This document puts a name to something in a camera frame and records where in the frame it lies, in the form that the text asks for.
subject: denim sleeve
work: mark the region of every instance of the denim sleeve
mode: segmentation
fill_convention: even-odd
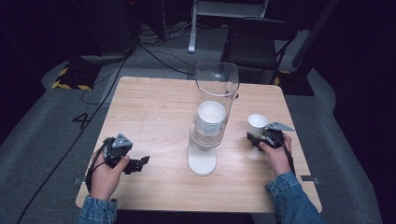
[[[271,196],[277,220],[289,223],[324,223],[292,172],[279,175],[265,186]]]
[[[108,202],[87,196],[78,215],[78,224],[112,224],[116,219],[117,200]]]

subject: gray floor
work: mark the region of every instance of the gray floor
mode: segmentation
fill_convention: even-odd
[[[193,67],[179,59],[189,64],[218,62],[226,32],[225,29],[201,31],[197,36],[194,54],[187,52],[187,35],[159,47],[148,47],[148,50],[177,56],[178,59],[153,52],[170,66],[193,73]],[[307,31],[300,32],[297,41],[287,52],[283,70],[295,70],[290,62],[307,34]],[[117,73],[116,69],[111,78],[82,96],[83,91],[50,87],[65,64],[59,64],[44,75],[42,82],[47,92],[0,148],[0,223],[17,222],[25,205],[78,136],[80,124],[72,119],[82,113],[90,116],[94,113],[109,90],[108,83],[114,80]],[[115,64],[104,66],[97,80],[109,76],[114,68]],[[261,83],[269,79],[269,76],[257,79],[249,75],[255,73],[242,69],[241,79]],[[120,75],[191,78],[164,67],[141,49],[137,49],[128,59]],[[311,71],[308,79],[315,96],[287,95],[285,98],[311,174],[318,179],[317,190],[323,206],[323,218],[327,223],[382,223],[373,186],[332,115],[335,104],[332,88],[315,70]],[[86,171],[107,110],[108,106],[98,110],[84,134],[32,202],[22,223],[76,222],[79,211],[75,204],[78,186],[73,181]],[[253,217],[256,223],[274,223],[271,214],[254,214]]]

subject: chair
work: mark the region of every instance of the chair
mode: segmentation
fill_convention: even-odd
[[[262,71],[274,70],[272,84],[286,48],[297,33],[297,28],[287,21],[252,17],[238,19],[230,27],[221,61]],[[281,42],[278,51],[277,42]]]

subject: white cup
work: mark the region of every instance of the white cup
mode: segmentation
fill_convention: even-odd
[[[247,122],[247,132],[255,137],[261,137],[265,126],[268,124],[268,119],[263,115],[252,114],[248,117]]]
[[[224,107],[214,101],[199,105],[196,129],[204,135],[214,135],[221,131],[226,116]]]

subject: glass cylinder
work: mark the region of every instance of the glass cylinder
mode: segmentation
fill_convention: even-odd
[[[222,141],[239,88],[237,66],[233,63],[198,63],[195,83],[190,140],[197,148],[209,150]]]

